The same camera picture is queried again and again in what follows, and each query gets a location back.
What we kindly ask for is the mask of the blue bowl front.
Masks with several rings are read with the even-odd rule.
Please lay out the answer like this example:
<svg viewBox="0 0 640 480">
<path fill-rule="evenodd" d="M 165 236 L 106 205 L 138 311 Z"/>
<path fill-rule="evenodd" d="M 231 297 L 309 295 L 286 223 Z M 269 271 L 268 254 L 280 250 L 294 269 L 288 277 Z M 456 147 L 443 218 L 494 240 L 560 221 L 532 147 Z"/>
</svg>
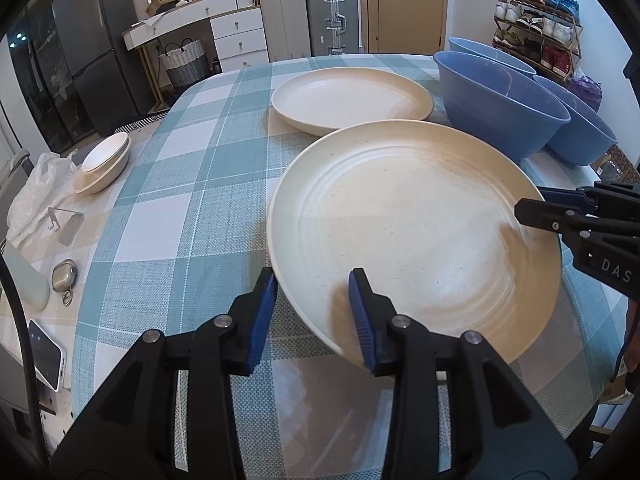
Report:
<svg viewBox="0 0 640 480">
<path fill-rule="evenodd" d="M 454 51 L 435 53 L 434 62 L 450 124 L 514 162 L 542 150 L 570 123 L 559 98 L 512 68 Z"/>
</svg>

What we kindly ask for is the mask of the black glass cabinet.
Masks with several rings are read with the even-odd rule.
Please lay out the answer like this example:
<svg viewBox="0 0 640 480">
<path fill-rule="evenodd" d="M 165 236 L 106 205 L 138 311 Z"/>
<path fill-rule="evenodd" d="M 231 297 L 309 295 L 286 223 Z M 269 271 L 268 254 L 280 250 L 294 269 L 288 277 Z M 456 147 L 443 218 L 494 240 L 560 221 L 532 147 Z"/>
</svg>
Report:
<svg viewBox="0 0 640 480">
<path fill-rule="evenodd" d="M 50 151 L 66 154 L 94 133 L 67 66 L 52 0 L 28 0 L 8 32 L 26 105 Z"/>
</svg>

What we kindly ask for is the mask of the beige suitcase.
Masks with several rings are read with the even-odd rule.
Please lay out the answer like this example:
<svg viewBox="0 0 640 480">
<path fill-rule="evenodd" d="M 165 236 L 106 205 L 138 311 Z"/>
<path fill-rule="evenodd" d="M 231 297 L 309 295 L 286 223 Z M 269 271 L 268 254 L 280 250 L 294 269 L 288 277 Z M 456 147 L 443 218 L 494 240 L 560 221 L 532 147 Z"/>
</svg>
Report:
<svg viewBox="0 0 640 480">
<path fill-rule="evenodd" d="M 306 0 L 259 0 L 269 61 L 311 56 Z"/>
</svg>

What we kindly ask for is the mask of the purple bag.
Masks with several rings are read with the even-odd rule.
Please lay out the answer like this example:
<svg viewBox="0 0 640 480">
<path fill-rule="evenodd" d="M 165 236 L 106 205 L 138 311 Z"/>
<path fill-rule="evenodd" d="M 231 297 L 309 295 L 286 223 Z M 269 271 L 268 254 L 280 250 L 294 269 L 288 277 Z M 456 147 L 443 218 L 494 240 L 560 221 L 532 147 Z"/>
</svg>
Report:
<svg viewBox="0 0 640 480">
<path fill-rule="evenodd" d="M 567 89 L 589 105 L 595 112 L 602 102 L 602 87 L 582 70 L 576 70 L 568 81 Z"/>
</svg>

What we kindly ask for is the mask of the large cream plate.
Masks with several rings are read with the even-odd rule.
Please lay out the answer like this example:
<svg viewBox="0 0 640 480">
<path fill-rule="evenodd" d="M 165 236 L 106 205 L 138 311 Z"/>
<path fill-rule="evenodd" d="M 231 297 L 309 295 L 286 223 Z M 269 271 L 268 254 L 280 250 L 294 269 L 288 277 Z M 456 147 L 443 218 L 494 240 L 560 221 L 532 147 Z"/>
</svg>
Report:
<svg viewBox="0 0 640 480">
<path fill-rule="evenodd" d="M 512 362 L 538 339 L 561 281 L 558 238 L 522 226 L 532 180 L 490 145 L 413 120 L 335 131 L 273 193 L 268 252 L 280 289 L 334 353 L 362 364 L 347 282 L 356 268 L 397 312 L 439 334 L 477 330 Z"/>
</svg>

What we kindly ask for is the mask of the silver suitcase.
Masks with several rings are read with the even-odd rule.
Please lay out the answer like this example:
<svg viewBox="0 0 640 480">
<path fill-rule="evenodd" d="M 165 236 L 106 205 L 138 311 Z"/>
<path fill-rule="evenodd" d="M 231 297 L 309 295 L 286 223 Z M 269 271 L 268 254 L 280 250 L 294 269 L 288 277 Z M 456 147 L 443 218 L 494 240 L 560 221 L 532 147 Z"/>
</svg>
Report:
<svg viewBox="0 0 640 480">
<path fill-rule="evenodd" d="M 313 56 L 359 52 L 358 0 L 306 0 Z"/>
</svg>

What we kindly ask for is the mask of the small white bowl upper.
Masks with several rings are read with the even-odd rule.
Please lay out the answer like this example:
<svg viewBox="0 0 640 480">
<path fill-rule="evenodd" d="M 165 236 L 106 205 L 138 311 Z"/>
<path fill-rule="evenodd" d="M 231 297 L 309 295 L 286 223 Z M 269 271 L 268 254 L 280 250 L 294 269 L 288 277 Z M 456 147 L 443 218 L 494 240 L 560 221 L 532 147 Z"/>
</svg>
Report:
<svg viewBox="0 0 640 480">
<path fill-rule="evenodd" d="M 126 132 L 114 133 L 102 140 L 89 152 L 80 169 L 86 174 L 91 174 L 107 165 L 112 159 L 125 151 L 129 144 L 129 134 Z"/>
</svg>

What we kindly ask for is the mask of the tan wooden door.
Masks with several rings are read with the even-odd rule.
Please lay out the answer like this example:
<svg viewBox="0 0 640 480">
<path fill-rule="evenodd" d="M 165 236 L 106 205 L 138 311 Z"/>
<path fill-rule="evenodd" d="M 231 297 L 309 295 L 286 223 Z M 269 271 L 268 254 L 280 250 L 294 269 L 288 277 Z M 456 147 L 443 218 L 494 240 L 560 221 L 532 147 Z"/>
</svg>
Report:
<svg viewBox="0 0 640 480">
<path fill-rule="evenodd" d="M 447 0 L 361 0 L 362 36 L 372 53 L 431 55 L 442 48 Z"/>
</svg>

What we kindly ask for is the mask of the shoe rack with shoes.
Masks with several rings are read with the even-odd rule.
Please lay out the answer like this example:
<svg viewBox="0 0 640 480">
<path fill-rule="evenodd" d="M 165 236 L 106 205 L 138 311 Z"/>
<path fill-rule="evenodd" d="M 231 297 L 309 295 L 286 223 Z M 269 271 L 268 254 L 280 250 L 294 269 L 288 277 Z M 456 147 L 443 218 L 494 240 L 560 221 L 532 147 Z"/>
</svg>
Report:
<svg viewBox="0 0 640 480">
<path fill-rule="evenodd" d="M 577 0 L 496 0 L 492 45 L 566 86 L 582 59 Z"/>
</svg>

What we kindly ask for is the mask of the smartphone white case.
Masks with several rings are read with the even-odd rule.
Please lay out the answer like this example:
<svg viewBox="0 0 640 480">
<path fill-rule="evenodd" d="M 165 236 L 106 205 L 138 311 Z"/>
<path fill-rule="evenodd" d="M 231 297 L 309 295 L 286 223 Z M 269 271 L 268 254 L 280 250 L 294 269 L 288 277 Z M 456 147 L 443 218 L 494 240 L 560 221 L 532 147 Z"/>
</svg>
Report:
<svg viewBox="0 0 640 480">
<path fill-rule="evenodd" d="M 66 353 L 37 323 L 27 324 L 37 378 L 49 389 L 59 392 L 64 385 Z"/>
</svg>

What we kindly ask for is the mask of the teal checked tablecloth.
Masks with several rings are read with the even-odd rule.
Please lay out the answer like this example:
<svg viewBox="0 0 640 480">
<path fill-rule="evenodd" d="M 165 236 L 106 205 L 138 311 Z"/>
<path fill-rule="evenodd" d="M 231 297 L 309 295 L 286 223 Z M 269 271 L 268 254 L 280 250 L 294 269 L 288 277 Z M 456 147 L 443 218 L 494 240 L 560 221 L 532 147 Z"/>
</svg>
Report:
<svg viewBox="0 0 640 480">
<path fill-rule="evenodd" d="M 73 416 L 147 328 L 194 330 L 226 310 L 268 262 L 270 196 L 311 142 L 269 109 L 280 82 L 371 67 L 439 92 L 427 56 L 358 54 L 236 70 L 189 89 L 115 192 L 89 266 L 73 351 Z M 231 382 L 251 479 L 375 479 L 390 384 L 336 356 L 279 299 L 262 362 Z"/>
</svg>

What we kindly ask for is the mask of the white dressing table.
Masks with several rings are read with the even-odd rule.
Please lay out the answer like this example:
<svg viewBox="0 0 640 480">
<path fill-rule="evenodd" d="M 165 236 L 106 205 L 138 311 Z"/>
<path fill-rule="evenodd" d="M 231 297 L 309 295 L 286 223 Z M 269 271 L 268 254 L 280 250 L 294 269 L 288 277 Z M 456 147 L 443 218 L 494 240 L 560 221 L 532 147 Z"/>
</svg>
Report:
<svg viewBox="0 0 640 480">
<path fill-rule="evenodd" d="M 122 39 L 129 51 L 139 53 L 158 110 L 166 107 L 158 83 L 160 71 L 152 67 L 145 46 L 200 23 L 210 29 L 209 37 L 224 72 L 269 62 L 262 9 L 256 0 L 198 0 L 147 18 L 127 29 Z"/>
</svg>

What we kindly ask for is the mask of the metal phone stand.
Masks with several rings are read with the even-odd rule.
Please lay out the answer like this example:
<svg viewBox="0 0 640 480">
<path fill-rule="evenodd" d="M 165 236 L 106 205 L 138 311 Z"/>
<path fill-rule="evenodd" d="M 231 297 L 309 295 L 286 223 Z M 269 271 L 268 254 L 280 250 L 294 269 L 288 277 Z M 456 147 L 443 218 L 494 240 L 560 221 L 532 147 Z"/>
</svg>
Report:
<svg viewBox="0 0 640 480">
<path fill-rule="evenodd" d="M 85 221 L 85 215 L 80 211 L 49 207 L 47 211 L 49 219 L 48 229 L 58 234 L 58 242 L 70 247 Z"/>
</svg>

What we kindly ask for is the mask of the white thermos bottle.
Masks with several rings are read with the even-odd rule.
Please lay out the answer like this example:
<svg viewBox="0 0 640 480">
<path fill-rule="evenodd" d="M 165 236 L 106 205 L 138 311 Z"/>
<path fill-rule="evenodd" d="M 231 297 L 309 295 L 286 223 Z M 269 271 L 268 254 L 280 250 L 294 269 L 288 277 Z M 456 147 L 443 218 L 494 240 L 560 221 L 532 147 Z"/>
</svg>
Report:
<svg viewBox="0 0 640 480">
<path fill-rule="evenodd" d="M 32 310 L 41 312 L 47 307 L 50 296 L 50 285 L 47 278 L 38 272 L 9 242 L 4 245 L 3 258 L 21 300 Z"/>
</svg>

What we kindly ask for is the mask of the woven laundry basket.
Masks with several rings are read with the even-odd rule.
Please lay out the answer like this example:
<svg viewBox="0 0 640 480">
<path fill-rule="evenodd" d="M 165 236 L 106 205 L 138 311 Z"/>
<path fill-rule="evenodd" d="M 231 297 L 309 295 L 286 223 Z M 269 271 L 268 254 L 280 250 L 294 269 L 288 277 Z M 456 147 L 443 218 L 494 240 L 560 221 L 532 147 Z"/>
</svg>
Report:
<svg viewBox="0 0 640 480">
<path fill-rule="evenodd" d="M 186 38 L 181 44 L 168 44 L 160 55 L 160 64 L 176 91 L 184 91 L 210 75 L 201 39 Z"/>
</svg>

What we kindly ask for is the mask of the dark grey refrigerator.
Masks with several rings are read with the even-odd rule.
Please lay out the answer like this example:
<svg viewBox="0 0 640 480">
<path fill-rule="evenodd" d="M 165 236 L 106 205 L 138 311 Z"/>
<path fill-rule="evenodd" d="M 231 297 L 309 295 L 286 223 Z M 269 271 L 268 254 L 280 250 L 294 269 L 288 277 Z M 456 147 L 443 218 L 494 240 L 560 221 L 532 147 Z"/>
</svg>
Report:
<svg viewBox="0 0 640 480">
<path fill-rule="evenodd" d="M 52 13 L 82 104 L 100 136 L 145 114 L 155 98 L 140 55 L 122 34 L 137 21 L 134 0 L 53 0 Z"/>
</svg>

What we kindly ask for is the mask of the blue bowl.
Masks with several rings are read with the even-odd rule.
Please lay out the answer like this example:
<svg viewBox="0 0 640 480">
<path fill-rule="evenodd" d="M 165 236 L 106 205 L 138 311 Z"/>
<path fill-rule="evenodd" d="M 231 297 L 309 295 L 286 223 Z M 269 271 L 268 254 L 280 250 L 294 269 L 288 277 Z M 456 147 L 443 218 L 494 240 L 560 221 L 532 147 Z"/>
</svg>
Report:
<svg viewBox="0 0 640 480">
<path fill-rule="evenodd" d="M 554 94 L 570 112 L 570 122 L 552 136 L 547 148 L 567 165 L 589 166 L 617 143 L 617 136 L 606 122 L 574 93 L 550 79 L 534 79 Z"/>
<path fill-rule="evenodd" d="M 469 53 L 480 56 L 481 58 L 487 58 L 488 60 L 508 66 L 512 68 L 512 70 L 516 70 L 529 77 L 533 77 L 537 73 L 533 66 L 530 66 L 528 63 L 521 61 L 509 53 L 488 46 L 488 44 L 482 44 L 481 42 L 461 37 L 449 37 L 448 44 L 451 51 Z"/>
<path fill-rule="evenodd" d="M 570 123 L 559 98 L 512 68 L 454 51 L 435 53 L 434 62 L 450 124 L 514 162 L 542 150 Z"/>
</svg>

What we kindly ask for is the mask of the white plastic bag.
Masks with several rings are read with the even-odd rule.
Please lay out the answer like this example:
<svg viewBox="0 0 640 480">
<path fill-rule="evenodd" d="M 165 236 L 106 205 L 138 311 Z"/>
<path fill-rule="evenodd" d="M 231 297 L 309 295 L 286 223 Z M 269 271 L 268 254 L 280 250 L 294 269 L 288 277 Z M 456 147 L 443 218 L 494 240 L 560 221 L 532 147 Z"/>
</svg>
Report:
<svg viewBox="0 0 640 480">
<path fill-rule="evenodd" d="M 73 159 L 52 152 L 39 156 L 26 183 L 16 194 L 6 215 L 6 240 L 20 246 L 38 228 L 50 207 L 57 207 L 73 194 L 79 167 Z"/>
</svg>

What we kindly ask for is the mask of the blue bowl back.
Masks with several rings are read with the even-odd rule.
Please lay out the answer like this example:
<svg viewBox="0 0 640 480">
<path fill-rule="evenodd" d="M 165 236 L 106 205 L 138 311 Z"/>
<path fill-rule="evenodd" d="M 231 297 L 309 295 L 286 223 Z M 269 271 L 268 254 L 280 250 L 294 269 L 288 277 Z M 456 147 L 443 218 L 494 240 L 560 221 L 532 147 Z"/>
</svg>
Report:
<svg viewBox="0 0 640 480">
<path fill-rule="evenodd" d="M 487 58 L 488 60 L 508 66 L 512 68 L 512 70 L 516 70 L 529 77 L 533 77 L 537 73 L 533 66 L 530 66 L 528 63 L 521 61 L 509 53 L 488 46 L 488 44 L 482 44 L 481 42 L 461 37 L 449 37 L 448 44 L 451 51 L 469 53 L 480 56 L 481 58 Z"/>
</svg>

